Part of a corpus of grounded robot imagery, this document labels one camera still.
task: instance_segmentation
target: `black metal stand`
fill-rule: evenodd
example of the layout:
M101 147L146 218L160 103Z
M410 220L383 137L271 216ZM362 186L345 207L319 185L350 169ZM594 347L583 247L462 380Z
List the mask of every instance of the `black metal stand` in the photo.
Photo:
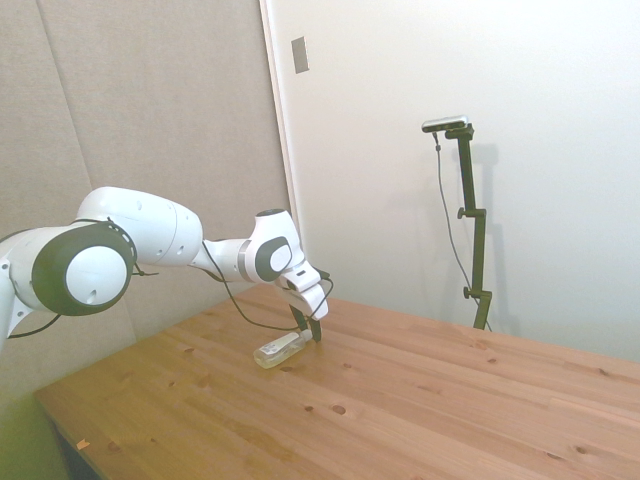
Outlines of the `black metal stand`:
M473 272L471 274L471 290L464 287L464 298L478 300L478 310L473 323L474 328L484 330L491 305L491 292L482 289L482 277L484 274L484 243L487 224L487 210L476 208L476 195L473 187L473 169L471 167L471 146L473 139L473 125L467 124L462 128L447 130L445 137L458 140L458 153L460 154L460 171L462 173L462 191L464 195L464 208L458 211L458 218L469 217L475 219L473 234Z

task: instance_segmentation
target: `gray acoustic panel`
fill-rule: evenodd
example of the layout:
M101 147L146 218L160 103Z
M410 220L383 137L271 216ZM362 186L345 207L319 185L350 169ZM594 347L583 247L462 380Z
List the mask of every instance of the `gray acoustic panel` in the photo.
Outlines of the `gray acoustic panel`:
M0 238L65 225L91 191L51 49L35 2L0 2ZM24 332L48 322L34 313ZM0 352L0 477L66 479L31 392L135 341L124 305L95 317L61 318Z
M209 239L288 208L258 2L40 5L94 187L170 198ZM124 301L141 338L225 295L174 268L134 279Z

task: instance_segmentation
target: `wood knot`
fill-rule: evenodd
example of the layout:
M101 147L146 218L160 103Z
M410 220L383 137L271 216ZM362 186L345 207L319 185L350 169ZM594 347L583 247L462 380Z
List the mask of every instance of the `wood knot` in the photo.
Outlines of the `wood knot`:
M109 445L107 445L107 448L109 449L110 452L113 452L113 453L120 453L122 451L122 449L118 446L116 442L109 442Z

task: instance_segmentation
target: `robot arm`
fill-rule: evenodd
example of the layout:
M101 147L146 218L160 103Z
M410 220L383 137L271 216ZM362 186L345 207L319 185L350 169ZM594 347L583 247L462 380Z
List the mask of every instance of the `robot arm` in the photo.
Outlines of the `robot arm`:
M259 213L248 239L212 242L203 240L200 219L182 205L103 187L84 199L73 224L0 241L0 350L33 310L79 316L108 309L124 295L137 263L270 283L314 320L328 313L320 274L305 259L286 211Z

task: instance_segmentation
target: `transparent container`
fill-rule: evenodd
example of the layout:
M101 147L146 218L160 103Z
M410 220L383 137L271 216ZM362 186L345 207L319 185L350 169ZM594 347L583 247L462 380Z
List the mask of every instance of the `transparent container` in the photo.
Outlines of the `transparent container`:
M262 368L272 368L304 348L311 340L311 330L291 332L253 352L253 358Z

